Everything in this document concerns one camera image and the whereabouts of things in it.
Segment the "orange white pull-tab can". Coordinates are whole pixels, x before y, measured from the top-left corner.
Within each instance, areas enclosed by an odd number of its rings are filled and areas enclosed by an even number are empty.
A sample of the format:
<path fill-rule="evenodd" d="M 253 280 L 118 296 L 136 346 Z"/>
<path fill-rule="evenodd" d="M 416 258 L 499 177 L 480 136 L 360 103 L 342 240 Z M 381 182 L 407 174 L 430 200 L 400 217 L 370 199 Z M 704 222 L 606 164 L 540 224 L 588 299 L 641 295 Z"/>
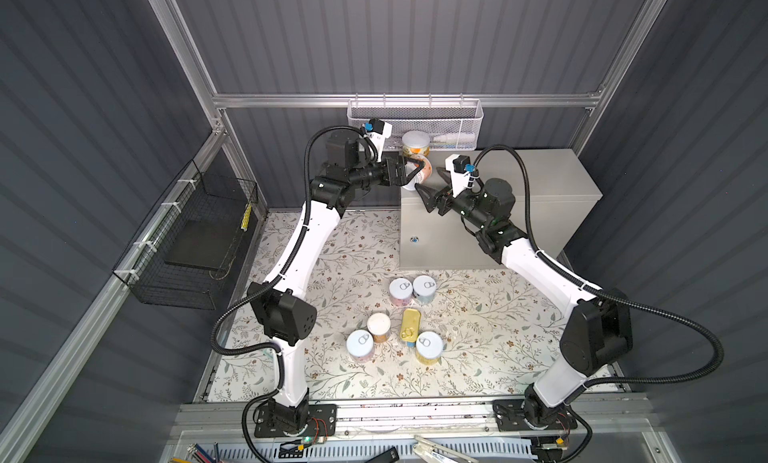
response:
<path fill-rule="evenodd" d="M 415 172 L 412 178 L 403 186 L 403 189 L 415 191 L 416 184 L 424 183 L 432 173 L 432 164 L 428 158 L 420 154 L 408 156 L 405 165 L 406 175 Z"/>

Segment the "green orange peach can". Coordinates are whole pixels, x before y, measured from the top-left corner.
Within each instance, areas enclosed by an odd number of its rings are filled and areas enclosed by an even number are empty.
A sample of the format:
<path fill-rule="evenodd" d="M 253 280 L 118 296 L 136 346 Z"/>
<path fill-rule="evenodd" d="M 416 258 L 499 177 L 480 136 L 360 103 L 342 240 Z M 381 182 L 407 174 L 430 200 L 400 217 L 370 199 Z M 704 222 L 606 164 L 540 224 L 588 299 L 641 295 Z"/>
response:
<path fill-rule="evenodd" d="M 431 137 L 420 130 L 410 130 L 402 136 L 402 153 L 404 156 L 427 156 L 430 152 Z"/>

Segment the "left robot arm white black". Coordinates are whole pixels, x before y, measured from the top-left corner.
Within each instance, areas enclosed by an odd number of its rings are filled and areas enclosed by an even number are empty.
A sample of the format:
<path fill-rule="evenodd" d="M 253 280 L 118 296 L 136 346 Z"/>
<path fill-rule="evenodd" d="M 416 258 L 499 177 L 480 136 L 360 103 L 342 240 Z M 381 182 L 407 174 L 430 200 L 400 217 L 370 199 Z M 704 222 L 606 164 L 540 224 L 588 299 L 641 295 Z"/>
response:
<path fill-rule="evenodd" d="M 304 351 L 317 309 L 306 294 L 321 250 L 358 192 L 402 187 L 424 167 L 413 158 L 384 154 L 391 133 L 391 124 L 373 119 L 359 129 L 338 125 L 311 138 L 327 138 L 327 162 L 317 176 L 305 170 L 301 220 L 266 280 L 248 290 L 252 310 L 276 348 L 277 389 L 267 400 L 265 421 L 288 435 L 302 432 L 310 417 Z"/>

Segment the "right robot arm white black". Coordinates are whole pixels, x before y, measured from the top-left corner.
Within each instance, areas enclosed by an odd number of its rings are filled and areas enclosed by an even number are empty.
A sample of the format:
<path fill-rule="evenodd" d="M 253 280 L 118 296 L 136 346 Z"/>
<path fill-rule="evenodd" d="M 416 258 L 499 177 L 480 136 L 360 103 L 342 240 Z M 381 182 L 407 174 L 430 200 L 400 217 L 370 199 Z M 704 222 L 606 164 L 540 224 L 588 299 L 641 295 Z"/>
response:
<path fill-rule="evenodd" d="M 455 192 L 452 184 L 437 190 L 417 183 L 415 188 L 429 213 L 459 214 L 486 255 L 523 276 L 567 318 L 560 355 L 526 389 L 520 409 L 531 428 L 550 427 L 586 390 L 590 376 L 632 349 L 629 309 L 588 292 L 585 283 L 570 282 L 567 268 L 533 247 L 510 219 L 515 196 L 507 181 L 491 178 L 477 191 Z"/>

